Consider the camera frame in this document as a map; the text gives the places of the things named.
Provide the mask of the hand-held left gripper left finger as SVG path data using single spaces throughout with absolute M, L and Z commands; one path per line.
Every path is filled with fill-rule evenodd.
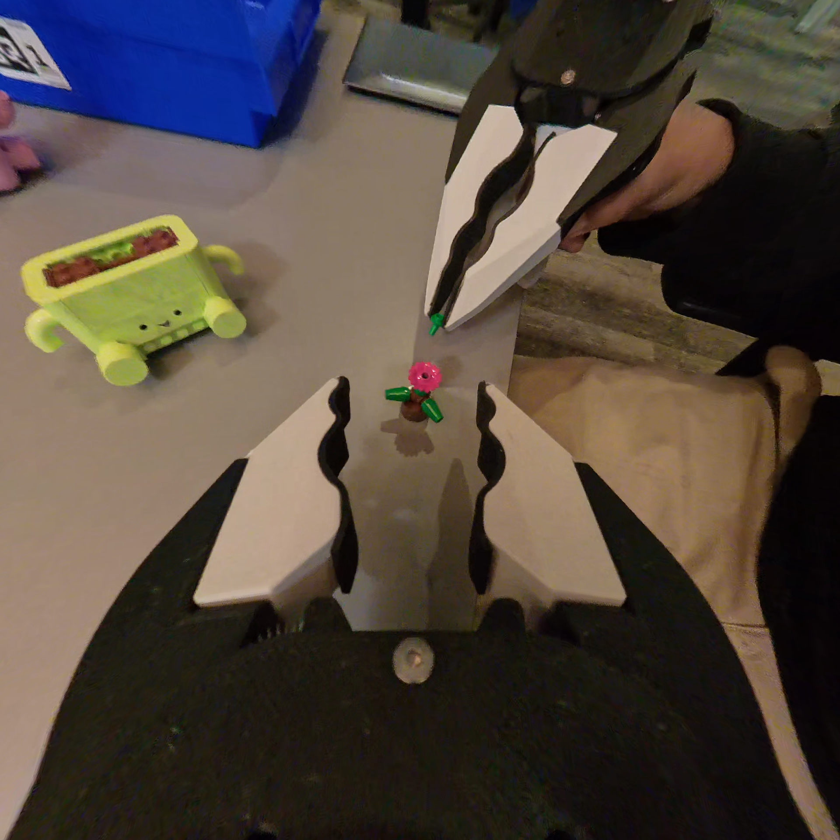
M 267 602 L 290 623 L 312 599 L 351 593 L 359 540 L 340 477 L 350 417 L 350 382 L 334 377 L 248 453 L 196 606 Z

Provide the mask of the lime green toy brick pot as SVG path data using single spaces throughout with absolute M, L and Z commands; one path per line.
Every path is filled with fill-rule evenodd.
M 48 354 L 68 335 L 92 354 L 108 383 L 137 385 L 151 354 L 207 330 L 225 340 L 245 331 L 245 315 L 216 265 L 245 273 L 236 251 L 201 244 L 176 215 L 51 250 L 20 270 L 35 305 L 25 335 Z

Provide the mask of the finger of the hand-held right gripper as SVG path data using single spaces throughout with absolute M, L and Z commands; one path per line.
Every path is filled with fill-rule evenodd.
M 468 257 L 489 230 L 490 215 L 526 172 L 526 130 L 512 106 L 491 104 L 446 186 L 427 278 L 428 317 L 452 317 Z
M 577 129 L 540 124 L 526 130 L 526 172 L 490 215 L 489 230 L 468 257 L 452 331 L 522 284 L 559 245 L 569 208 L 600 165 L 617 132 L 586 124 Z

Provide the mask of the lilac toy brick plant pot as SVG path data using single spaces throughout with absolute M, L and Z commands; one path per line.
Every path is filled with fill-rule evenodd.
M 12 99 L 1 91 L 1 131 L 10 129 L 16 119 Z M 20 189 L 32 177 L 41 175 L 46 168 L 36 151 L 25 140 L 2 134 L 1 136 L 1 194 Z

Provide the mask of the pink toy brick flower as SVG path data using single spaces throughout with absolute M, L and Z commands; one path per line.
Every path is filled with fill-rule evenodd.
M 439 424 L 444 415 L 434 398 L 442 382 L 439 368 L 431 362 L 416 362 L 407 374 L 408 385 L 385 390 L 386 401 L 400 403 L 401 416 L 413 423 L 426 420 Z

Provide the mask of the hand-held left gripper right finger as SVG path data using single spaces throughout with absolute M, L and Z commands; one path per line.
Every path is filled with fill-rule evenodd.
M 505 599 L 526 621 L 560 603 L 623 606 L 623 583 L 569 452 L 485 381 L 476 425 L 485 484 L 469 535 L 475 619 Z

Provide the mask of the person's right hand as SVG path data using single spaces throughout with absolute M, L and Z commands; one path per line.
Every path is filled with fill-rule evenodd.
M 681 102 L 647 167 L 584 211 L 561 239 L 560 249 L 578 253 L 588 237 L 602 228 L 641 221 L 691 203 L 722 178 L 734 150 L 728 119 L 697 103 Z

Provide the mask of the labelled blue plastic bin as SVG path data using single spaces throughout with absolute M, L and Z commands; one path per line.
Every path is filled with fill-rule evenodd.
M 16 102 L 260 147 L 320 1 L 2 1 Z

